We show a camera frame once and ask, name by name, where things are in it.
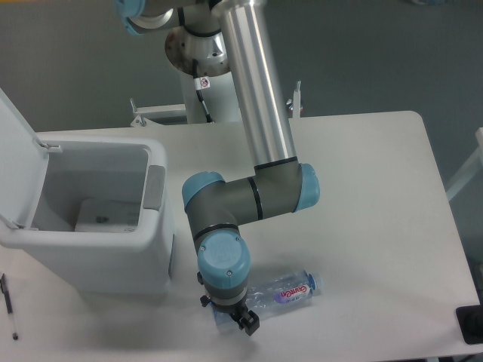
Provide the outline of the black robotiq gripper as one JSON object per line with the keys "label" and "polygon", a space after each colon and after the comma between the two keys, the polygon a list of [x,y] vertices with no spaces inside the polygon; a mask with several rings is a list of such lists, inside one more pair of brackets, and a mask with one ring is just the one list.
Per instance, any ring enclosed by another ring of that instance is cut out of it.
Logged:
{"label": "black robotiq gripper", "polygon": [[[204,279],[201,272],[196,274],[199,284],[204,286]],[[260,327],[260,319],[258,315],[249,310],[245,306],[245,298],[240,299],[235,303],[226,304],[227,300],[219,300],[214,297],[211,298],[207,290],[204,290],[204,294],[200,297],[200,303],[205,308],[211,305],[212,309],[218,313],[228,314],[237,324],[240,330],[244,330],[248,336],[252,336]]]}

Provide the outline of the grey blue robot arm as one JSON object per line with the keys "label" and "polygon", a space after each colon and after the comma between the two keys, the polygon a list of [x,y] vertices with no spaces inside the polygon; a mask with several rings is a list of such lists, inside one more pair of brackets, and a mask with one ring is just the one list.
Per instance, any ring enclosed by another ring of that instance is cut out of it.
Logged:
{"label": "grey blue robot arm", "polygon": [[241,225],[295,213],[320,198],[314,168],[298,161],[263,1],[116,1],[124,28],[142,35],[181,26],[197,38],[221,35],[221,60],[232,73],[254,174],[225,181],[197,173],[183,184],[184,210],[197,255],[202,305],[211,305],[248,335],[260,325],[246,304],[251,256]]}

